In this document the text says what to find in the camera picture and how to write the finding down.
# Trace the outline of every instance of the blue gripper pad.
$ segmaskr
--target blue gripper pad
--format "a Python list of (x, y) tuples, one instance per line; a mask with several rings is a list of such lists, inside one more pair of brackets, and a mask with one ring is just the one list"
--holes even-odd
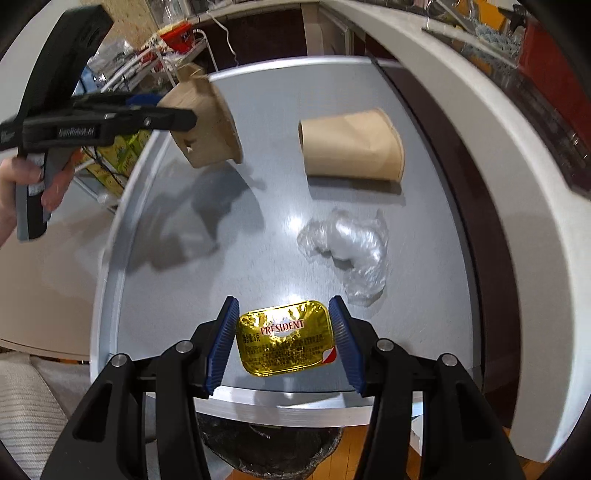
[(329, 301), (329, 315), (347, 380), (357, 393), (361, 393), (365, 389), (365, 367), (363, 355), (348, 324), (349, 312), (343, 312), (336, 297), (333, 297)]
[(213, 391), (222, 384), (223, 373), (228, 364), (228, 357), (230, 350), (234, 343), (234, 336), (236, 335), (236, 322), (240, 316), (240, 305), (238, 300), (233, 297), (228, 297), (230, 304), (226, 309), (226, 313), (222, 319), (216, 340), (211, 348), (210, 354), (207, 357), (207, 380), (205, 387), (210, 395)]

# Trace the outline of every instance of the paper cup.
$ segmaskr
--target paper cup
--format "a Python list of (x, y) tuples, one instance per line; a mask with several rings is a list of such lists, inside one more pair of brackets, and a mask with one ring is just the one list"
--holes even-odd
[(404, 147), (381, 109), (304, 120), (299, 125), (306, 174), (400, 182)]

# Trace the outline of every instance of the metal screw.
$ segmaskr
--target metal screw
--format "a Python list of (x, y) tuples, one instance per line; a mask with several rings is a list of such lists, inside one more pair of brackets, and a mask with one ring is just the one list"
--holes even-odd
[(118, 353), (111, 359), (111, 365), (113, 365), (113, 367), (122, 367), (126, 363), (127, 357), (122, 353)]
[(178, 353), (187, 353), (193, 349), (193, 344), (188, 340), (183, 340), (176, 344), (175, 349)]
[(380, 338), (377, 342), (375, 342), (375, 346), (378, 347), (378, 350), (382, 352), (390, 352), (394, 350), (394, 342), (392, 340), (388, 340), (387, 338)]
[(447, 365), (448, 367), (455, 367), (457, 365), (457, 358), (455, 357), (455, 355), (452, 355), (450, 353), (446, 353), (445, 355), (443, 355), (441, 357), (441, 361), (443, 362), (443, 365)]

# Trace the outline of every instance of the black trash bag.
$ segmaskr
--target black trash bag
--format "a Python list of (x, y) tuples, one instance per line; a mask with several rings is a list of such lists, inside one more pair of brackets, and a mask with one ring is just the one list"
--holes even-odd
[(236, 470), (266, 480), (304, 480), (333, 453), (342, 428), (255, 425), (197, 414), (203, 443)]

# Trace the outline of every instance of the finger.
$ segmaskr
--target finger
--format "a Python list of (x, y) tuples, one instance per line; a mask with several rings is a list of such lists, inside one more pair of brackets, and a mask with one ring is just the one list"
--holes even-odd
[(70, 183), (74, 179), (76, 162), (71, 157), (64, 169), (53, 177), (51, 185), (46, 188), (41, 197), (41, 204), (48, 212), (52, 212), (61, 205)]
[(7, 158), (0, 164), (0, 180), (18, 185), (37, 183), (41, 175), (41, 169), (24, 158)]

